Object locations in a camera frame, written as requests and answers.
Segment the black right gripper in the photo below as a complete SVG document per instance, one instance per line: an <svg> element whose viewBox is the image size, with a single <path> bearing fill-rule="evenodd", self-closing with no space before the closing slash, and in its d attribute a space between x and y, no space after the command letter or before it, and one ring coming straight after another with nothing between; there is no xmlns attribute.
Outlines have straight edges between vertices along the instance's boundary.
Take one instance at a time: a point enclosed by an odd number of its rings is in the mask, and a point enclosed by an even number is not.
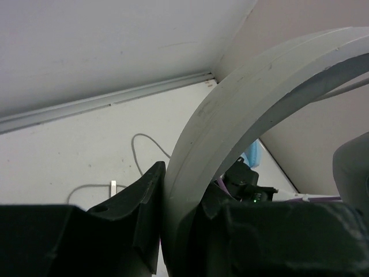
<svg viewBox="0 0 369 277"><path fill-rule="evenodd" d="M258 186L259 174L252 170L244 159L239 157L224 173L224 183L230 195L239 201L272 201L276 189Z"/></svg>

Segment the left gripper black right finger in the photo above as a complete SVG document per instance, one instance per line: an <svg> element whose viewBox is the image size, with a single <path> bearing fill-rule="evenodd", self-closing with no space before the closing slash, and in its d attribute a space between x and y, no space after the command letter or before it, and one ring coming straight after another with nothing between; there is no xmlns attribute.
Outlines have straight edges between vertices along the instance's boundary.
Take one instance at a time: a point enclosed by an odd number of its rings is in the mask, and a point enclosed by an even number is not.
<svg viewBox="0 0 369 277"><path fill-rule="evenodd" d="M187 276L367 276L368 227L340 202L238 202L183 188L194 212Z"/></svg>

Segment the white grey headphones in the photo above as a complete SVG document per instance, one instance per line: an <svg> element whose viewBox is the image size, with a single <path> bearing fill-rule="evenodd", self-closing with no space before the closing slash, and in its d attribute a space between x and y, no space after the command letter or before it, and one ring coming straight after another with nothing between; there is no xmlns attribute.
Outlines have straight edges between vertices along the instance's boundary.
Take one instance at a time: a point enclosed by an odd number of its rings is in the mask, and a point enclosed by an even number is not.
<svg viewBox="0 0 369 277"><path fill-rule="evenodd" d="M368 28L311 33L276 45L223 79L184 127L164 180L162 250L169 276L186 276L187 243L212 180L269 129L368 72Z"/></svg>

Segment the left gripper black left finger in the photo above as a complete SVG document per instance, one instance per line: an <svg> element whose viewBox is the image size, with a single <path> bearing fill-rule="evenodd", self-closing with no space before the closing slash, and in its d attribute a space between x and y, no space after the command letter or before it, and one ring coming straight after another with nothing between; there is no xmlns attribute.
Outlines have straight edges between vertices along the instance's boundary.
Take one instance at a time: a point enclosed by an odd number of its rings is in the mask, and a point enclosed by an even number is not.
<svg viewBox="0 0 369 277"><path fill-rule="evenodd" d="M157 271L164 162L87 211L3 205L2 276L151 276Z"/></svg>

